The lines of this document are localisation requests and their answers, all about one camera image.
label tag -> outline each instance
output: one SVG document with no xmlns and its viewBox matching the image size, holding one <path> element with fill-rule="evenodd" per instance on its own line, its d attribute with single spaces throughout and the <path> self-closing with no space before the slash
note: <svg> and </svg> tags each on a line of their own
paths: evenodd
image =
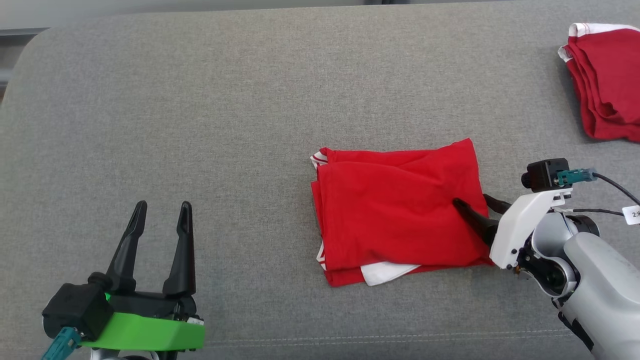
<svg viewBox="0 0 640 360">
<path fill-rule="evenodd" d="M 640 224 L 640 205 L 627 206 L 626 208 L 622 208 L 622 213 L 625 215 L 627 224 Z"/>
</svg>

gray fabric surface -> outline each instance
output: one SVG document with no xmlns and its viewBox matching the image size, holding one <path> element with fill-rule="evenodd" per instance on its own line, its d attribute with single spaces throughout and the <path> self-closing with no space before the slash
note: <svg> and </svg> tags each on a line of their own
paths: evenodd
<svg viewBox="0 0 640 360">
<path fill-rule="evenodd" d="M 483 190 L 567 157 L 636 193 L 638 144 L 594 142 L 557 57 L 571 22 L 640 24 L 636 0 L 164 13 L 38 35 L 0 109 L 3 358 L 49 343 L 63 282 L 106 271 L 136 201 L 135 271 L 159 291 L 180 202 L 194 207 L 204 350 L 183 359 L 585 359 L 533 281 L 477 267 L 330 288 L 308 157 L 471 137 Z M 571 205 L 620 209 L 603 183 Z M 640 266 L 637 230 L 593 217 Z M 86 350 L 76 359 L 84 358 Z"/>
</svg>

folded red shirt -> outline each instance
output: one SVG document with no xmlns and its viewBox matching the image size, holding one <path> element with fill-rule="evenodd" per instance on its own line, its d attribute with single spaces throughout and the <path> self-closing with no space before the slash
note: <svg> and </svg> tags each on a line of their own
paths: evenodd
<svg viewBox="0 0 640 360">
<path fill-rule="evenodd" d="M 319 260 L 331 285 L 362 282 L 360 266 L 381 261 L 423 265 L 412 273 L 492 264 L 452 205 L 459 197 L 488 215 L 471 140 L 419 151 L 323 148 L 316 163 Z"/>
<path fill-rule="evenodd" d="M 571 72 L 585 132 L 640 142 L 640 29 L 572 24 L 558 54 Z"/>
</svg>

teal connector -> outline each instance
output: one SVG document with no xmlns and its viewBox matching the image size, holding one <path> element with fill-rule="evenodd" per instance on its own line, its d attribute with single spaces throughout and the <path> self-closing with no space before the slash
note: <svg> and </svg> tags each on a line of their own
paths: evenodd
<svg viewBox="0 0 640 360">
<path fill-rule="evenodd" d="M 82 338 L 73 327 L 63 327 L 40 360 L 65 360 L 81 341 Z"/>
<path fill-rule="evenodd" d="M 593 176 L 594 172 L 596 172 L 594 168 L 578 168 L 575 170 L 560 171 L 557 173 L 557 178 L 554 179 L 554 184 L 564 186 L 581 183 L 583 181 L 595 181 L 596 177 Z"/>
</svg>

robotic arm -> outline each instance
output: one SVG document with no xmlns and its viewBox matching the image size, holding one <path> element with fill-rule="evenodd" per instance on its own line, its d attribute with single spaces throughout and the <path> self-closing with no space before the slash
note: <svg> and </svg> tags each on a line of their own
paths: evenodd
<svg viewBox="0 0 640 360">
<path fill-rule="evenodd" d="M 204 322 L 196 314 L 191 204 L 183 202 L 178 242 L 162 293 L 136 291 L 133 278 L 138 238 L 145 228 L 147 203 L 131 215 L 106 272 L 94 272 L 88 283 L 64 284 L 42 311 L 42 325 L 53 344 L 43 360 L 62 360 L 77 347 L 92 349 L 91 360 L 145 359 L 118 357 L 122 350 L 150 353 L 152 360 L 176 360 L 179 352 L 204 345 Z"/>
<path fill-rule="evenodd" d="M 503 214 L 500 221 L 461 199 L 454 205 L 491 247 L 492 261 L 532 276 L 551 297 L 560 321 L 597 359 L 640 359 L 640 271 L 600 238 L 589 217 L 556 209 L 571 198 L 572 183 L 598 174 L 569 170 L 566 159 L 533 163 L 527 170 L 523 184 L 534 193 L 513 205 L 484 196 L 489 208 Z"/>
</svg>

